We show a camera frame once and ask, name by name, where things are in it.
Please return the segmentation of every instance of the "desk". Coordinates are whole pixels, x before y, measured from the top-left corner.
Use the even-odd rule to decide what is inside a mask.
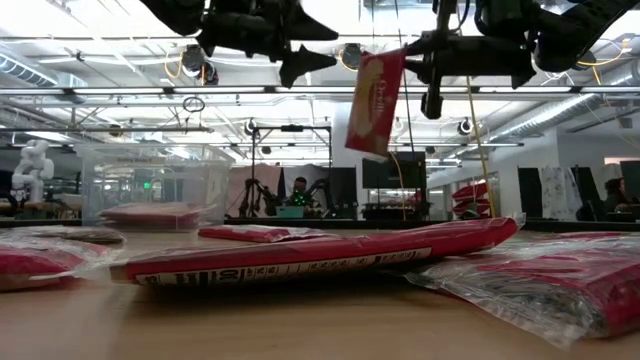
[[[242,243],[130,234],[126,255]],[[637,359],[640,333],[570,353],[474,306],[379,275],[224,292],[78,281],[0,294],[2,359]]]

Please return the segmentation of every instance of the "person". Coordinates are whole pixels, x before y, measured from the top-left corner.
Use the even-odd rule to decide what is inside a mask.
[[[293,192],[305,192],[307,191],[307,179],[299,176],[293,182]]]
[[[622,211],[629,206],[623,178],[611,179],[604,184],[604,187],[607,190],[607,199],[604,201],[605,213]]]

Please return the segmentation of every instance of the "ceiling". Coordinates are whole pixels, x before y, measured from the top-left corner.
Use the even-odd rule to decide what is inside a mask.
[[[401,1],[398,13],[393,6],[380,6],[371,11],[371,2],[363,6],[358,0],[305,0],[305,11],[316,20],[340,33],[332,42],[305,42],[312,51],[338,56],[345,43],[360,43],[370,52],[383,52],[398,48],[401,43],[417,39],[421,31],[435,27],[435,16],[424,1]],[[640,42],[634,35],[634,24],[640,21],[640,12],[631,11],[614,23],[596,42],[592,51],[598,61],[613,59],[622,52],[621,41],[629,38],[624,54],[617,61],[599,67],[602,74],[635,58],[634,46]],[[451,27],[457,26],[452,19]],[[479,35],[473,21],[462,27],[465,35]],[[200,80],[180,69],[181,52],[187,44],[195,44],[192,38],[174,34],[158,21],[139,0],[11,0],[2,4],[0,11],[0,53],[20,57],[34,69],[52,76],[72,74],[88,87],[155,87],[155,86],[200,86]],[[244,54],[217,48],[209,61],[215,66],[219,86],[279,85],[279,64],[255,56],[246,59]],[[341,64],[300,77],[295,86],[354,86],[356,73]],[[528,85],[564,86],[593,84],[592,71],[569,71],[548,74],[539,71]],[[421,86],[412,73],[407,73],[409,86]],[[13,76],[0,74],[3,87],[32,86]],[[445,78],[443,85],[466,86],[463,77]],[[510,85],[507,77],[477,77],[475,86]],[[47,119],[29,117],[30,126],[65,127],[82,122],[85,127],[107,127],[118,124],[123,127],[158,128],[153,132],[141,132],[135,136],[114,138],[106,133],[91,134],[85,140],[92,141],[139,141],[145,136],[166,142],[244,143],[248,137],[244,126],[253,120],[259,126],[300,124],[327,126],[335,121],[346,121],[348,113],[340,110],[339,103],[349,102],[349,97],[330,94],[310,96],[282,96],[278,94],[242,94],[237,96],[202,96],[206,101],[200,113],[189,114],[182,106],[183,97],[158,96],[91,96],[80,104],[60,101],[52,97],[12,96],[11,104],[19,104],[27,110],[46,114]],[[474,101],[475,115],[482,123],[483,132],[496,132],[511,119],[540,105],[541,97],[492,97],[490,100]],[[7,127],[11,123],[12,111],[0,121]],[[398,143],[409,141],[407,121],[411,121],[414,142],[468,142],[460,139],[458,123],[471,117],[471,107],[464,96],[444,103],[443,116],[439,120],[427,120],[420,113],[420,100],[400,99],[396,107],[397,123],[392,140]],[[169,128],[193,129],[199,125],[209,132],[168,132]],[[68,141],[77,141],[69,137]],[[325,139],[313,132],[272,132],[268,142],[296,142],[309,144],[296,147],[274,148],[266,158],[316,159],[328,156]],[[227,149],[233,156],[247,156],[247,149]],[[443,156],[444,149],[434,156]]]

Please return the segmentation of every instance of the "workbench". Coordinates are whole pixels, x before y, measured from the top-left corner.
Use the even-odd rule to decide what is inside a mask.
[[[121,257],[246,243],[127,234]],[[571,352],[460,300],[379,274],[180,291],[79,280],[0,294],[2,359],[638,359],[640,333]]]

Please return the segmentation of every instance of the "robot workstation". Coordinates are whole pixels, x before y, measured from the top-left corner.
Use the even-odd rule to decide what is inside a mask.
[[[640,0],[6,2],[3,359],[638,358]]]

